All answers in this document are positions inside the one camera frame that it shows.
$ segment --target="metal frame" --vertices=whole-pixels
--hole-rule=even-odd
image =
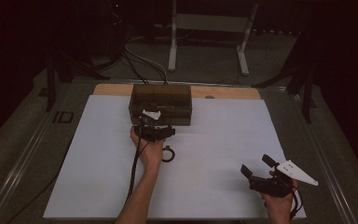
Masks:
[[[252,31],[255,13],[258,4],[253,3],[250,17],[228,17],[228,16],[210,16],[210,15],[193,15],[182,14],[176,12],[176,0],[172,2],[172,36],[170,59],[168,62],[168,70],[173,72],[176,68],[176,30],[209,30],[209,31],[225,31],[243,33],[243,40],[237,46],[238,59],[240,61],[241,73],[243,76],[249,75],[249,68],[245,58],[245,47]]]
[[[58,111],[58,108],[60,107],[63,98],[69,90],[69,87],[70,84],[60,84],[56,104],[54,104],[40,120],[36,130],[34,131],[33,136],[28,141],[27,146],[22,151],[20,157],[18,158],[14,166],[11,168],[4,184],[0,188],[0,218],[2,216],[3,211],[7,207],[11,196],[19,185],[23,174],[27,170],[28,164],[31,162],[33,155],[39,147],[39,144],[42,142],[45,132],[49,124],[53,120],[54,114],[56,114],[56,112]]]

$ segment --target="white tag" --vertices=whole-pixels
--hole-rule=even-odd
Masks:
[[[286,161],[277,166],[277,169],[282,173],[292,177],[293,179],[303,181],[305,183],[318,186],[318,181],[312,179],[304,171],[302,171],[298,166],[296,166],[292,161]]]
[[[151,112],[151,111],[143,111],[142,112],[144,115],[147,115],[148,117],[152,118],[152,119],[159,119],[159,116],[161,116],[161,112]]]

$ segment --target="handheld controller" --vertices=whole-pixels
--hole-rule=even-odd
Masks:
[[[269,167],[274,167],[274,176],[272,178],[254,176],[245,165],[242,165],[241,173],[249,179],[249,189],[280,198],[292,193],[292,178],[277,169],[279,163],[268,155],[264,155],[262,161]]]
[[[166,128],[157,128],[154,126],[135,125],[135,133],[138,136],[142,136],[144,140],[149,142],[156,142],[161,139],[165,139],[175,135],[175,129],[169,125]]]

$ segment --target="hand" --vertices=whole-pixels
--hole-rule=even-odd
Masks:
[[[138,147],[139,136],[136,135],[134,127],[131,127],[131,139],[135,147]],[[157,142],[148,142],[141,138],[141,144],[139,146],[139,150],[142,150],[140,155],[141,162],[145,166],[145,171],[152,171],[159,169],[162,160],[162,145],[164,143],[163,140],[159,140]]]
[[[293,186],[298,188],[298,182],[292,179]],[[290,211],[292,209],[293,195],[288,194],[283,198],[272,197],[268,194],[260,193],[262,199],[266,201],[268,218],[272,224],[290,223]]]

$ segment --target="white board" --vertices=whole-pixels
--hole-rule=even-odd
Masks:
[[[91,95],[51,193],[46,218],[115,218],[128,193],[135,145],[130,97]],[[162,163],[149,208],[154,219],[267,217],[241,174],[269,177],[268,154],[286,161],[263,100],[193,99],[190,126],[166,140],[175,158]],[[143,172],[138,162],[136,182]],[[296,217],[304,217],[301,210]]]

